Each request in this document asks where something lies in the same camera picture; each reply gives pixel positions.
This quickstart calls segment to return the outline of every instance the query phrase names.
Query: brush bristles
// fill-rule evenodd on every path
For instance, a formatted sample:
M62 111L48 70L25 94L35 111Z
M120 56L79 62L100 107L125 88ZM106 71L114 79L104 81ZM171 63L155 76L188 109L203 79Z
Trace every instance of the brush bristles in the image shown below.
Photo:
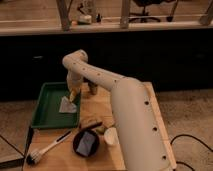
M42 154L38 149L33 150L26 159L27 164L35 165L41 160Z

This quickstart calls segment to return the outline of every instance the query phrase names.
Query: white cup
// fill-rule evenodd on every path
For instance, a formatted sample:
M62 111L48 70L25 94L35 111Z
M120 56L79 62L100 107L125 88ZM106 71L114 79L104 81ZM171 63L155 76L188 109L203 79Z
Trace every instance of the white cup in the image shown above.
M109 146L116 146L119 142L115 127L110 127L104 132L104 140Z

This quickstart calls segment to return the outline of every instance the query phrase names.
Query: brush handle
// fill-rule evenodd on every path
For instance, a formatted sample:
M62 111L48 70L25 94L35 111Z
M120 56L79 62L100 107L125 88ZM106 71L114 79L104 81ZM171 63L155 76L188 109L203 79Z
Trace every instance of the brush handle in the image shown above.
M43 148L42 150L40 150L40 154L43 155L45 154L47 151L49 151L51 148L53 148L54 146L56 146L57 144L61 143L62 141L64 141L68 135L71 133L71 131L68 131L66 134L62 135L61 137L59 137L57 140L53 141L50 145L48 145L47 147Z

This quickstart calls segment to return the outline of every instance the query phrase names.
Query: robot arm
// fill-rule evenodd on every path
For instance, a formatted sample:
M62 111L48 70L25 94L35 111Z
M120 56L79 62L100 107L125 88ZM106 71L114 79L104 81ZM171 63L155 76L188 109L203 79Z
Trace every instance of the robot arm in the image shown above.
M171 163L143 84L134 78L87 64L83 50L63 58L69 90L83 77L110 91L124 163L128 171L172 171Z

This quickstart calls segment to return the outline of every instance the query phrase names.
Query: small object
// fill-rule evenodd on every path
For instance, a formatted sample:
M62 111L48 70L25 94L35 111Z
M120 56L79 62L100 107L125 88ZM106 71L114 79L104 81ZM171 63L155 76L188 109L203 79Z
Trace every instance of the small object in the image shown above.
M80 131L73 140L73 149L76 154L82 157L89 157L93 155L100 144L98 135L88 129Z
M93 129L102 125L100 118L89 117L81 121L79 128L82 130Z
M109 146L118 144L118 135L115 127L110 127L104 132L104 140Z
M62 135L57 140L53 141L50 145L48 145L47 147L43 148L42 150L34 149L27 156L27 159L26 159L27 164L28 165L35 165L35 164L37 164L41 160L42 156L47 151L49 151L51 148L55 147L57 144L59 144L62 141L64 141L70 135L70 133L71 133L71 131L68 131L66 134Z
M80 24L91 24L92 23L92 16L91 15L80 15L78 19L78 23Z
M102 16L100 13L98 13L97 17L96 17L96 21L97 23L100 23L101 22L101 19L102 19Z
M62 97L59 113L76 113L76 112L77 106L74 103L71 103L66 96Z
M95 131L100 134L104 135L104 132L107 130L107 127L105 125L101 125L98 128L95 129Z
M89 90L92 95L96 95L98 92L98 85L89 81L88 82Z

